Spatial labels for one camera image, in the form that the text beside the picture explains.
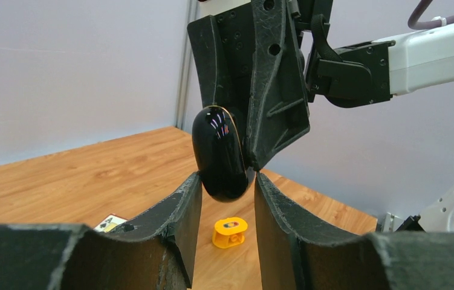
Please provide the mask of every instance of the yellow object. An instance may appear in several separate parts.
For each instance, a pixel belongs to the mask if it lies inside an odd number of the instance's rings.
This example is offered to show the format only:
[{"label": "yellow object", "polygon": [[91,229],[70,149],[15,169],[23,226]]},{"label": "yellow object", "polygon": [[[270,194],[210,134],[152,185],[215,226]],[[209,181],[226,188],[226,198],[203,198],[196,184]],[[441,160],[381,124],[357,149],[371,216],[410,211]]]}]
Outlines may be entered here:
[{"label": "yellow object", "polygon": [[248,229],[248,223],[240,217],[220,219],[214,224],[212,243],[222,249],[240,245],[244,242],[243,232]]}]

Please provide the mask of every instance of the white wall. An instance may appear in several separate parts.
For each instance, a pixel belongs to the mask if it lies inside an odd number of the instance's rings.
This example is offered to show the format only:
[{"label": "white wall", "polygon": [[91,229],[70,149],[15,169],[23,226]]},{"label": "white wall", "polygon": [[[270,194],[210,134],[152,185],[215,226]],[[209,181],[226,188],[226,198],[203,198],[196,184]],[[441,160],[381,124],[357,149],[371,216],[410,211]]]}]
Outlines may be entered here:
[{"label": "white wall", "polygon": [[[417,2],[335,0],[329,42],[342,47],[408,32]],[[452,14],[452,1],[437,0],[421,20]],[[304,50],[310,45],[308,37]],[[192,74],[187,131],[201,109],[196,70]],[[311,132],[268,169],[379,216],[417,214],[454,184],[454,83],[355,109],[318,96],[310,111]]]},{"label": "white wall", "polygon": [[0,1],[0,164],[175,123],[187,1]]}]

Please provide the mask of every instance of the wooden floor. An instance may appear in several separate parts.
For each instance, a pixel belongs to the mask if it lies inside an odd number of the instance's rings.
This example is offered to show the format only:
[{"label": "wooden floor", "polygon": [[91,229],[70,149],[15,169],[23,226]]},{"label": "wooden floor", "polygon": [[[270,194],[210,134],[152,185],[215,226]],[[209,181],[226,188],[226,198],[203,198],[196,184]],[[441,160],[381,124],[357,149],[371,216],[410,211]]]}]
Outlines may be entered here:
[{"label": "wooden floor", "polygon": [[[171,194],[195,170],[191,137],[174,127],[0,166],[0,223],[95,227],[111,213],[130,219]],[[263,172],[327,222],[357,234],[374,230],[374,217]],[[248,222],[246,241],[216,248],[214,223],[232,216]],[[231,204],[216,202],[204,191],[193,289],[261,289],[253,188]]]}]

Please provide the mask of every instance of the purple cable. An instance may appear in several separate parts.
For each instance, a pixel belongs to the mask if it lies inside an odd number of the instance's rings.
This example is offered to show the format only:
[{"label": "purple cable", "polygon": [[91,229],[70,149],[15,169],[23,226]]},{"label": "purple cable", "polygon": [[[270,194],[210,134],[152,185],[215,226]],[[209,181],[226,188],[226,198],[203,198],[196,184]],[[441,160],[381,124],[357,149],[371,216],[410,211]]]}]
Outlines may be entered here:
[{"label": "purple cable", "polygon": [[[436,27],[442,26],[442,21],[439,20],[432,20],[432,21],[424,21],[419,22],[419,18],[423,15],[426,11],[428,6],[433,2],[433,0],[421,0],[417,7],[413,10],[410,18],[408,19],[408,27],[414,30],[426,30],[432,29]],[[454,15],[446,17],[446,24],[453,24],[454,23]]]}]

